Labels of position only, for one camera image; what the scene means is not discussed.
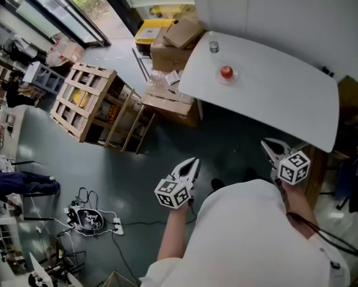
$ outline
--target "chair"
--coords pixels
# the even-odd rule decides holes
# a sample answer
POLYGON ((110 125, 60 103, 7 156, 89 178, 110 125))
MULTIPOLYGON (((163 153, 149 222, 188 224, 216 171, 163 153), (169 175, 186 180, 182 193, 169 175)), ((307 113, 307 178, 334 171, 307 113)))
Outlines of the chair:
POLYGON ((25 217, 25 198, 32 198, 32 197, 43 197, 43 196, 52 196, 55 193, 34 193, 34 194, 22 194, 22 220, 28 220, 28 221, 51 221, 54 220, 54 218, 42 218, 42 217, 25 217))
POLYGON ((47 256, 47 258, 39 261, 39 264, 44 264, 48 262, 48 264, 52 267, 56 267, 57 265, 63 265, 64 269, 71 274, 79 273, 83 266, 85 266, 85 262, 81 264, 73 264, 70 260, 70 257, 76 258, 79 254, 83 254, 84 258, 86 258, 86 251, 78 251, 74 253, 67 253, 62 243, 56 236, 49 237, 50 246, 47 250, 51 250, 54 253, 47 256))
POLYGON ((358 213, 358 156, 344 160, 338 170, 335 192, 320 193, 344 198, 337 209, 341 210, 349 201, 349 212, 358 213))

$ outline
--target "white table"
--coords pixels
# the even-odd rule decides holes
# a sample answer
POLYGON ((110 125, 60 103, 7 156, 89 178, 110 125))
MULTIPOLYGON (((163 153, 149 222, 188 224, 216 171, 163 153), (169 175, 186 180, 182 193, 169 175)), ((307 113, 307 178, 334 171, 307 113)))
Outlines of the white table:
POLYGON ((318 69, 278 50, 216 33, 211 53, 207 32, 184 68, 179 91, 289 133, 326 152, 333 148, 339 116, 337 83, 318 69), (238 80, 229 86, 217 69, 229 65, 238 80))
POLYGON ((67 277, 74 287, 83 287, 81 282, 77 280, 70 272, 67 273, 67 277))
POLYGON ((39 262, 35 259, 35 257, 31 253, 30 253, 30 259, 31 259, 31 263, 33 264, 34 271, 37 273, 37 275, 39 277, 42 277, 43 282, 48 287, 54 287, 51 277, 46 273, 46 271, 43 269, 43 267, 39 264, 39 262))

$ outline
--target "wire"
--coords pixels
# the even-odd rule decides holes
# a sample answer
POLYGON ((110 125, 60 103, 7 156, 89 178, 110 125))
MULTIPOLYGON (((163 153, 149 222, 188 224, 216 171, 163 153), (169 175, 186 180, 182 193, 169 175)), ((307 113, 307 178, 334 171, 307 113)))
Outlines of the wire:
MULTIPOLYGON (((41 215, 40 215, 40 213, 38 212, 37 207, 35 206, 35 202, 34 202, 33 197, 31 197, 31 201, 33 202, 33 206, 34 206, 34 210, 35 210, 35 212, 38 214, 38 217, 40 217, 40 218, 41 218, 41 215)), ((50 231, 48 230, 48 228, 47 228, 46 224, 44 224, 44 225, 43 225, 43 227, 46 229, 46 231, 47 231, 49 234, 51 234, 51 233, 50 233, 50 231)))
POLYGON ((114 230, 107 230, 107 231, 101 232, 101 233, 99 233, 99 234, 86 235, 86 234, 84 234, 84 233, 82 233, 82 232, 79 232, 79 231, 76 230, 75 228, 71 228, 69 225, 60 222, 60 221, 59 221, 58 219, 56 219, 56 218, 53 218, 53 219, 54 219, 56 222, 59 222, 60 224, 64 225, 65 227, 70 228, 71 231, 75 231, 75 232, 77 232, 78 234, 81 234, 81 235, 83 235, 83 236, 85 236, 85 237, 94 237, 94 236, 102 235, 102 234, 108 233, 108 232, 113 232, 113 233, 115 233, 114 230))
POLYGON ((94 193, 95 196, 96 196, 95 209, 98 209, 98 194, 97 194, 95 191, 93 191, 93 190, 88 191, 88 190, 86 189, 86 187, 80 187, 80 188, 79 188, 78 195, 75 196, 75 200, 73 200, 68 207, 71 207, 71 206, 73 206, 73 205, 75 205, 75 204, 77 204, 78 206, 80 206, 80 203, 83 204, 83 205, 80 206, 80 207, 84 207, 84 206, 86 205, 86 203, 88 203, 88 204, 90 205, 90 208, 92 209, 91 201, 90 201, 90 195, 91 195, 92 193, 94 193), (82 200, 81 197, 80 197, 80 196, 81 196, 81 190, 85 190, 85 191, 86 191, 86 201, 82 200))
POLYGON ((71 242, 71 247, 72 247, 72 252, 74 253, 74 259, 75 259, 75 266, 78 265, 78 262, 77 262, 77 256, 75 254, 75 247, 74 247, 74 242, 72 242, 72 237, 70 235, 71 231, 69 231, 68 233, 66 232, 66 234, 69 236, 70 238, 70 242, 71 242))
POLYGON ((337 237, 336 235, 333 235, 332 233, 321 229, 320 227, 316 226, 315 224, 313 224, 312 222, 308 221, 307 219, 305 219, 304 217, 300 216, 297 213, 293 213, 293 212, 289 212, 287 213, 287 216, 297 220, 297 221, 301 221, 304 224, 306 224, 307 226, 309 226, 313 231, 315 231, 325 242, 327 242, 328 244, 332 245, 333 247, 346 252, 350 255, 353 255, 355 257, 358 257, 358 250, 352 246, 350 243, 346 242, 345 240, 337 237), (327 234, 328 236, 331 236, 332 238, 336 239, 337 241, 341 242, 342 244, 346 245, 348 248, 350 248, 351 250, 349 250, 348 248, 345 248, 343 246, 340 246, 334 242, 332 242, 331 240, 329 240, 327 237, 325 237, 325 235, 323 235, 321 232, 323 232, 324 234, 327 234))
POLYGON ((137 284, 138 286, 140 286, 139 280, 135 277, 135 275, 134 275, 133 272, 131 271, 131 268, 130 268, 129 264, 127 263, 127 261, 125 260, 125 257, 124 257, 123 254, 122 254, 122 250, 120 249, 119 245, 117 244, 117 242, 116 242, 115 239, 114 239, 114 233, 111 233, 111 239, 113 240, 113 242, 114 242, 115 245, 117 246, 118 251, 119 251, 119 254, 120 254, 120 257, 122 258, 124 264, 126 265, 127 269, 129 270, 131 276, 134 278, 136 284, 137 284))
POLYGON ((71 230, 73 230, 74 228, 72 227, 72 228, 69 228, 68 230, 66 230, 66 231, 62 231, 62 232, 60 232, 59 234, 57 234, 55 237, 60 237, 60 236, 62 236, 63 234, 67 234, 67 232, 70 232, 71 230))
POLYGON ((105 212, 104 210, 100 210, 100 209, 96 209, 96 210, 101 213, 113 213, 115 215, 115 218, 118 218, 118 216, 115 212, 105 212))
POLYGON ((41 228, 41 231, 43 230, 43 228, 46 226, 46 224, 48 224, 50 222, 50 220, 47 220, 46 222, 45 222, 45 224, 42 226, 42 228, 41 228))
MULTIPOLYGON (((196 212, 193 210, 193 207, 192 207, 192 206, 191 206, 191 213, 192 213, 192 215, 194 215, 195 217, 194 217, 193 219, 191 219, 190 221, 187 221, 186 224, 191 224, 192 222, 194 222, 194 221, 198 218, 198 215, 197 215, 196 212)), ((137 224, 142 224, 142 225, 167 224, 167 221, 122 223, 122 225, 137 225, 137 224)))

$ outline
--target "cardboard box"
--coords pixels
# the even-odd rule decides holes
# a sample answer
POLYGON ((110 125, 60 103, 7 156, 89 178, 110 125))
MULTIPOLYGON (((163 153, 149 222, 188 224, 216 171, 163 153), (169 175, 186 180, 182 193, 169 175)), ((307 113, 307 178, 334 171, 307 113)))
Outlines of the cardboard box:
POLYGON ((203 29, 197 21, 183 17, 169 27, 163 37, 175 47, 184 49, 202 32, 203 29))
POLYGON ((80 62, 84 54, 84 48, 74 41, 69 41, 67 47, 62 52, 62 56, 73 63, 80 62))
POLYGON ((192 49, 178 49, 164 39, 168 28, 161 28, 158 36, 151 45, 153 69, 171 72, 183 70, 190 58, 192 49))
POLYGON ((169 86, 165 79, 166 74, 167 72, 153 71, 142 103, 150 106, 168 120, 196 127, 199 122, 199 109, 196 101, 180 93, 178 83, 169 86))

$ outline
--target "wooden crate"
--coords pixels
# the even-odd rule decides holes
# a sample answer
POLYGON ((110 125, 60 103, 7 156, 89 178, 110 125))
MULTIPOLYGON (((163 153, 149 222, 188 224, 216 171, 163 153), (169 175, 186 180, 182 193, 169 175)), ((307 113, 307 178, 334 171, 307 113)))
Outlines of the wooden crate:
POLYGON ((80 63, 72 67, 50 116, 79 142, 135 152, 154 119, 116 71, 80 63), (123 128, 125 120, 129 127, 123 128))

